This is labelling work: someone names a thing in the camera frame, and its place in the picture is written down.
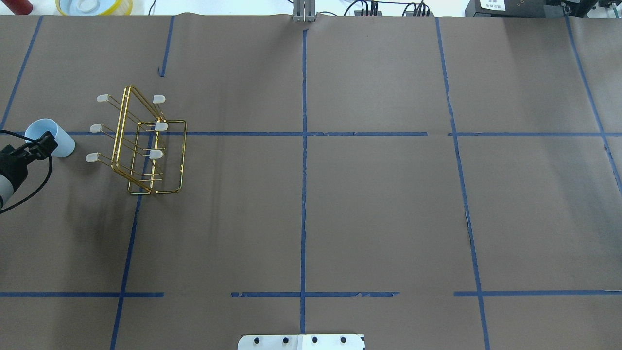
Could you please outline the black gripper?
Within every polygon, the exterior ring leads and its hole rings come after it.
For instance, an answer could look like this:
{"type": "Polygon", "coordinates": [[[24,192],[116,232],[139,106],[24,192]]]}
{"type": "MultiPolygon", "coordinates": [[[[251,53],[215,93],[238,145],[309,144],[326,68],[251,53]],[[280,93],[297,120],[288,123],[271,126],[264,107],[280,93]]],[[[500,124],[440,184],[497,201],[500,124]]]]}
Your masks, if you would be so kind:
{"type": "MultiPolygon", "coordinates": [[[[58,148],[58,142],[49,131],[45,131],[37,139],[24,137],[28,144],[29,158],[49,158],[58,148]]],[[[11,145],[5,146],[0,151],[0,173],[11,184],[22,184],[27,179],[27,167],[32,161],[26,158],[26,154],[24,149],[15,149],[11,145]]]]}

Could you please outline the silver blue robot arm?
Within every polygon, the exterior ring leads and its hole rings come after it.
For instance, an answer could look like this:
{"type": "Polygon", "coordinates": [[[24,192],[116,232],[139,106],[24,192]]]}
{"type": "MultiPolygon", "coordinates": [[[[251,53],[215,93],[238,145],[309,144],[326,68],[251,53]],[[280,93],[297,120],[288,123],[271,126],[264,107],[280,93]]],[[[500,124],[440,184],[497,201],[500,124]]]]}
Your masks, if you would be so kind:
{"type": "Polygon", "coordinates": [[[1,133],[25,140],[25,143],[19,148],[14,148],[11,144],[8,144],[0,151],[0,201],[1,213],[5,213],[29,201],[45,187],[52,175],[52,153],[58,147],[58,142],[56,142],[54,135],[49,131],[45,131],[37,139],[25,137],[5,129],[2,129],[1,133]],[[6,207],[7,202],[27,179],[29,164],[33,161],[45,159],[48,160],[48,171],[40,186],[21,201],[6,207]]]}

